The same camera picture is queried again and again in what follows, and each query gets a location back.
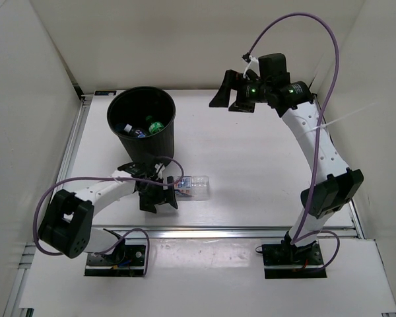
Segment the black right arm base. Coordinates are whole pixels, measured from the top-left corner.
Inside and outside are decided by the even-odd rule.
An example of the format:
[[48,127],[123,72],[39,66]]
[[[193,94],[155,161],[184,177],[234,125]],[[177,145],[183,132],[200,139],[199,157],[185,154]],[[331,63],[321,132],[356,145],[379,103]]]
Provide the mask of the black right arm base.
[[324,268],[320,245],[315,242],[302,250],[281,244],[263,244],[255,251],[263,256],[266,279],[324,279]]

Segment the clear water bottle orange label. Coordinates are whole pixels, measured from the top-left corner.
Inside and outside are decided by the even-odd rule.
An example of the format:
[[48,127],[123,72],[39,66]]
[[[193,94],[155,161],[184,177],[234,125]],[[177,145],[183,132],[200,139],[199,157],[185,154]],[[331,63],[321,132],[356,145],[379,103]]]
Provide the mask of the clear water bottle orange label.
[[206,201],[210,198],[208,176],[184,176],[174,187],[175,197],[180,200]]

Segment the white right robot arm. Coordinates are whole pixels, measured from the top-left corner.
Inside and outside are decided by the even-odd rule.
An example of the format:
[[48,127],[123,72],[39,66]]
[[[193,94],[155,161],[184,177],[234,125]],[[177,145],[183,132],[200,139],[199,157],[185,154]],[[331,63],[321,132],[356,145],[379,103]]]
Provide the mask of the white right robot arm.
[[227,70],[209,106],[252,113],[257,103],[266,103],[294,134],[312,172],[310,187],[300,196],[303,210],[282,242],[285,260],[298,264],[328,218],[353,198],[364,177],[337,153],[322,127],[324,109],[316,106],[304,82],[291,82],[284,54],[264,55],[257,63],[258,73]]

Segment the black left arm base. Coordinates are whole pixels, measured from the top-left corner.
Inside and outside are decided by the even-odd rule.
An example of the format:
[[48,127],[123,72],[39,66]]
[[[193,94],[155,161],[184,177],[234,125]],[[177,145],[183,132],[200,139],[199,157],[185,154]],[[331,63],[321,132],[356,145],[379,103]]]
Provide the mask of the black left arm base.
[[[149,268],[150,238],[139,228],[131,229],[123,235],[107,230],[118,242],[109,254],[89,254],[86,259],[85,277],[145,277]],[[144,242],[128,242],[130,234],[142,234]]]

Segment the green soda bottle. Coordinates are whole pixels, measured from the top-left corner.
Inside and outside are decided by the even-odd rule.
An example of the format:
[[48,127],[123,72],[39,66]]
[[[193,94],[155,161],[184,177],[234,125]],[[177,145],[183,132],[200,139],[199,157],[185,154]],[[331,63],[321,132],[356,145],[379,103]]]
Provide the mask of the green soda bottle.
[[148,124],[148,131],[151,135],[157,134],[164,129],[164,125],[160,121],[154,119],[153,116],[147,116],[145,120]]

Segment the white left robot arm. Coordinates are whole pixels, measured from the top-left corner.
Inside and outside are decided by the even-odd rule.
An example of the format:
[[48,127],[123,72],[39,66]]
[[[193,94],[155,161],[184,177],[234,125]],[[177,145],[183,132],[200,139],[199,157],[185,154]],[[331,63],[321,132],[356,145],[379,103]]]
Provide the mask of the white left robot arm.
[[48,189],[40,198],[33,220],[34,243],[49,256],[76,258],[82,253],[103,256],[110,264],[125,257],[124,236],[94,229],[93,218],[121,198],[138,194],[142,211],[156,212],[157,205],[177,207],[174,186],[179,178],[162,177],[163,166],[138,164],[119,167],[107,177],[88,177],[92,183],[81,190]]

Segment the clear bottle blue label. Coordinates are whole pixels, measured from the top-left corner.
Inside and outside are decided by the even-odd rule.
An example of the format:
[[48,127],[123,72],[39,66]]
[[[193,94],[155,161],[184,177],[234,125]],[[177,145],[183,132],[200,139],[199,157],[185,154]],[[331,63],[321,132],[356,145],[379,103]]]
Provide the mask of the clear bottle blue label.
[[143,138],[143,137],[149,136],[147,131],[145,131],[143,129],[139,129],[139,128],[132,129],[131,134],[133,137],[136,137],[136,138]]

